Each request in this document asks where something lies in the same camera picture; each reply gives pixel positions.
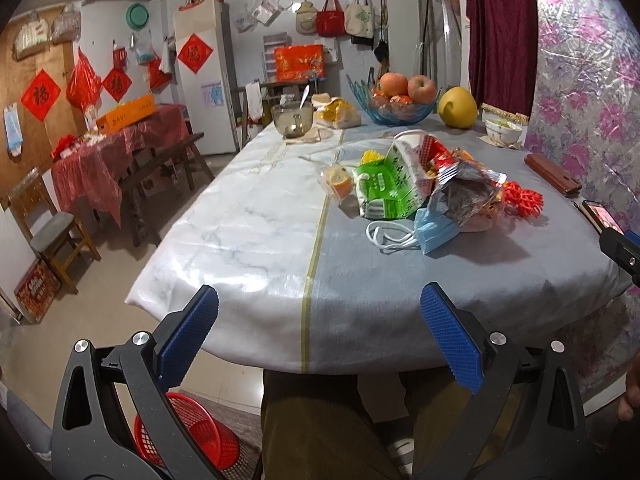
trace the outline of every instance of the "glass bowl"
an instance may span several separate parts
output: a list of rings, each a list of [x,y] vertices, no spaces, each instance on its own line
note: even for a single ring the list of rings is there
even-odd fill
[[[376,124],[383,126],[410,126],[419,123],[426,118],[438,104],[440,98],[440,90],[436,95],[433,103],[428,105],[410,104],[402,105],[400,109],[394,108],[393,105],[377,106],[372,99],[371,90],[364,81],[353,82],[347,76],[349,86],[353,95],[358,100],[358,104],[367,113],[367,115]]]
[[[300,101],[273,105],[271,115],[276,130],[286,139],[302,137],[314,124],[314,108],[310,102],[306,102],[302,108]]]

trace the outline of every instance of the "metal screw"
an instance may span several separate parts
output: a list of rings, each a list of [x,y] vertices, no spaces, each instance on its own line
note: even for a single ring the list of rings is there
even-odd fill
[[[507,342],[507,336],[500,332],[491,332],[489,341],[491,341],[494,345],[502,346]]]
[[[552,341],[551,349],[554,352],[558,352],[559,354],[561,354],[562,352],[564,352],[564,345],[560,341]]]
[[[148,332],[138,332],[136,335],[133,336],[134,345],[140,346],[146,343],[147,341],[149,341]]]
[[[87,348],[89,348],[89,342],[86,339],[81,339],[74,346],[76,352],[84,352]]]

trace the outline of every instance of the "green package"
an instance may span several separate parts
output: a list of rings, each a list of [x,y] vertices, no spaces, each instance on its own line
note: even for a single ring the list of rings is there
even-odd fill
[[[407,218],[422,207],[433,180],[413,158],[410,148],[394,143],[384,160],[353,170],[361,216],[371,220]]]

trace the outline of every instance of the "refrigerator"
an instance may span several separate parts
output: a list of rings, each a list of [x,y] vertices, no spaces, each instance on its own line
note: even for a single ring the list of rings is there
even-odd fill
[[[203,0],[193,7],[181,7],[174,13],[174,31],[178,54],[192,34],[213,49],[197,73],[176,60],[193,133],[204,132],[198,149],[203,155],[239,152],[236,114],[241,111],[239,95],[232,93],[238,81],[229,5]]]

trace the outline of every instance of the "chair seat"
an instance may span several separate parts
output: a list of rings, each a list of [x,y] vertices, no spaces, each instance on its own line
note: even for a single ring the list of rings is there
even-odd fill
[[[69,231],[73,222],[74,216],[71,213],[57,212],[31,239],[31,249],[43,253],[60,235]]]

